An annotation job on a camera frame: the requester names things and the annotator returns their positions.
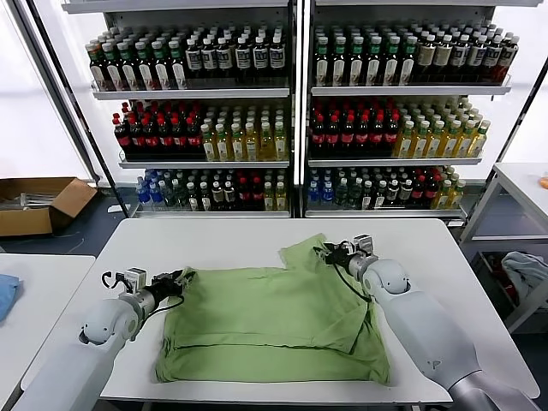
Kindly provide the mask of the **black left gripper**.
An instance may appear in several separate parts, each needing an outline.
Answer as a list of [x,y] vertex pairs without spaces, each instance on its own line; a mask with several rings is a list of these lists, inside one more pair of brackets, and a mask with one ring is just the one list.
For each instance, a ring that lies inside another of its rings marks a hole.
[[[149,286],[149,292],[155,301],[163,301],[170,295],[184,295],[188,282],[183,281],[189,275],[188,270],[175,270],[166,273],[165,276],[156,276],[152,279]],[[182,283],[172,283],[170,281],[183,281]]]

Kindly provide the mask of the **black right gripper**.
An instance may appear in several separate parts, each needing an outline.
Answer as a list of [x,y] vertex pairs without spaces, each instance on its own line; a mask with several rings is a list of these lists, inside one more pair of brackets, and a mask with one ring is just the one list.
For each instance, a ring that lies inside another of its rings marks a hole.
[[338,265],[343,269],[348,269],[350,260],[352,259],[352,253],[347,248],[341,248],[341,243],[325,242],[324,248],[330,254],[320,253],[316,257],[323,261],[325,264]]

